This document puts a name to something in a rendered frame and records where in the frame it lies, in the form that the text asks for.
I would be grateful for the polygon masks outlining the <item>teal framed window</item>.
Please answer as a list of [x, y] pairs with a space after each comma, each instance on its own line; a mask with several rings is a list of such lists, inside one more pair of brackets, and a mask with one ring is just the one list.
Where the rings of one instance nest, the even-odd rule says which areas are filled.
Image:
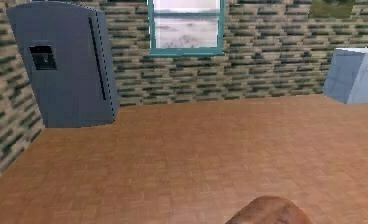
[[147, 0], [152, 57], [222, 56], [226, 0]]

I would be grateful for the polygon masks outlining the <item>grey fridge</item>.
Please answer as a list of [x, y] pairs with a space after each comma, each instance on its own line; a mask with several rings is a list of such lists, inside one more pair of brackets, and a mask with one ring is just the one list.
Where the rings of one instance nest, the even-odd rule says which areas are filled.
[[[32, 0], [7, 10], [43, 123], [47, 128], [111, 124], [119, 108], [103, 11], [70, 2]], [[103, 77], [103, 100], [88, 17]]]

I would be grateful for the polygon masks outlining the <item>brown bread loaf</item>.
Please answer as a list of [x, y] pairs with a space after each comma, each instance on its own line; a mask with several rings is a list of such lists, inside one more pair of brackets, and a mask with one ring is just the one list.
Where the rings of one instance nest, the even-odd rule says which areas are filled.
[[252, 200], [225, 224], [312, 224], [312, 221], [291, 200], [265, 195]]

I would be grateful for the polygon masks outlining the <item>pale blue cabinet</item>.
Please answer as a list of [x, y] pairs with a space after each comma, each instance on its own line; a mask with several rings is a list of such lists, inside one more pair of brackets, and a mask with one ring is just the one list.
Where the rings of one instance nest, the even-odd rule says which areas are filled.
[[368, 47], [334, 50], [323, 94], [343, 104], [368, 103]]

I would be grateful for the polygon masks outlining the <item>green framed picture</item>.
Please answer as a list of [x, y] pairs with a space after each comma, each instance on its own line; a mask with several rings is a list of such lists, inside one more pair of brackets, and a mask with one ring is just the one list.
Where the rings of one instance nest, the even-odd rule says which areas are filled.
[[310, 18], [349, 18], [355, 0], [312, 0]]

